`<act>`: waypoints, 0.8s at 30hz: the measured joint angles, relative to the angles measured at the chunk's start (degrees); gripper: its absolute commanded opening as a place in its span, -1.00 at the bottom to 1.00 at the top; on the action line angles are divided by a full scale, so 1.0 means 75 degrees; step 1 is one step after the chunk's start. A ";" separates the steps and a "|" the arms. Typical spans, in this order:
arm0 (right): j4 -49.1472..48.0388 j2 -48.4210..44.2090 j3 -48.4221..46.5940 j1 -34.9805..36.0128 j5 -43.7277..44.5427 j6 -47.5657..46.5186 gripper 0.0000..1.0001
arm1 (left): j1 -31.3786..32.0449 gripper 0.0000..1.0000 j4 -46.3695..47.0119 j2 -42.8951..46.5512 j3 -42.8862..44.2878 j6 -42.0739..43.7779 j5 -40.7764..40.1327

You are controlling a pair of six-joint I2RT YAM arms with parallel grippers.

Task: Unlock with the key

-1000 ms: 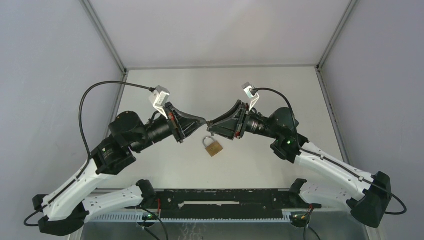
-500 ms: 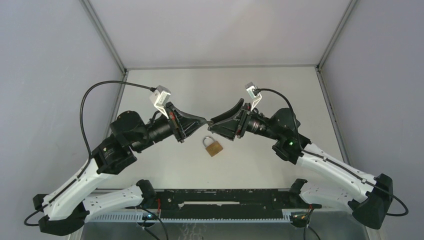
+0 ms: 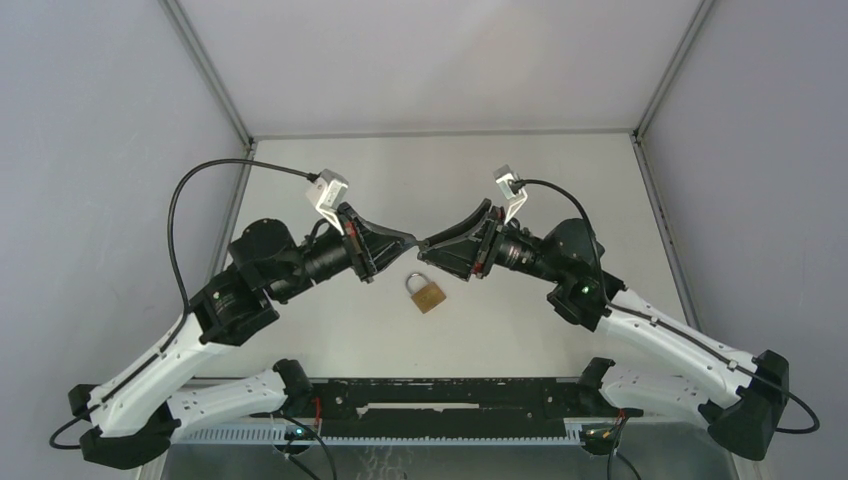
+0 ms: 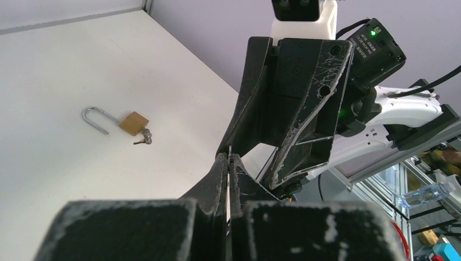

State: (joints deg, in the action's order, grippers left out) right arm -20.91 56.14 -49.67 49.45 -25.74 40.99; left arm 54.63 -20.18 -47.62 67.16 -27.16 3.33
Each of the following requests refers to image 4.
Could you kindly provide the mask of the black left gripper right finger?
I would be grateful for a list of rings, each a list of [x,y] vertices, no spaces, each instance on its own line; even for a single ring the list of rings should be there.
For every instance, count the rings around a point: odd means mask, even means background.
[[[282,202],[229,163],[234,260],[406,260],[391,219],[370,202]]]

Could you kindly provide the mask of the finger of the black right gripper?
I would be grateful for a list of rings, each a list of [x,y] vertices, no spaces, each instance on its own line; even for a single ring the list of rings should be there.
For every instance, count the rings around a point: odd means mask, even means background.
[[[268,169],[269,189],[299,187],[309,171],[328,163],[352,58],[351,47],[321,48],[307,90]]]
[[[346,40],[270,37],[249,39],[233,117],[218,147],[244,156],[255,146],[282,146],[322,47],[351,47]]]

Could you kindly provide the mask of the silver key bunch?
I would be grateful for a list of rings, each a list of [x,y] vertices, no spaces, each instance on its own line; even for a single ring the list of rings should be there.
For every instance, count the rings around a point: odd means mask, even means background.
[[[138,141],[138,142],[134,142],[133,144],[134,145],[139,145],[139,144],[147,144],[147,145],[150,145],[152,143],[152,133],[149,129],[147,128],[143,128],[141,130],[141,134],[143,136],[143,139]]]

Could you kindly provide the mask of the long shackle brass padlock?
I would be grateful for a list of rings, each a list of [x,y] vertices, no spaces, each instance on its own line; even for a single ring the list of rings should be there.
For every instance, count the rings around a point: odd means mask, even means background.
[[[93,128],[105,135],[108,135],[109,132],[88,118],[88,113],[91,111],[96,111],[102,114],[103,116],[107,117],[108,119],[112,120],[112,122],[119,126],[123,131],[132,136],[136,136],[138,134],[142,134],[144,137],[147,138],[150,138],[152,136],[151,131],[147,128],[149,120],[135,111],[130,113],[123,120],[119,120],[116,117],[110,115],[105,110],[98,107],[88,107],[84,109],[82,112],[82,119],[87,124],[89,124],[90,126],[92,126]]]

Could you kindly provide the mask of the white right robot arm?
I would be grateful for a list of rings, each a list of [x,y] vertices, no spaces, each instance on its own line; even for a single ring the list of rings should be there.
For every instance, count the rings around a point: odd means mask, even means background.
[[[248,41],[240,94],[217,149],[244,156],[274,147],[262,185],[278,196],[377,151],[406,151],[456,122],[433,84],[381,86],[406,56],[366,18],[336,31],[332,19],[279,21]]]

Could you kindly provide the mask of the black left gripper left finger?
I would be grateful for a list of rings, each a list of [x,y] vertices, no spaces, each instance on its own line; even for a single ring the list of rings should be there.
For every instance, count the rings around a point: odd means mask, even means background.
[[[176,200],[67,203],[35,260],[225,260],[228,157]]]

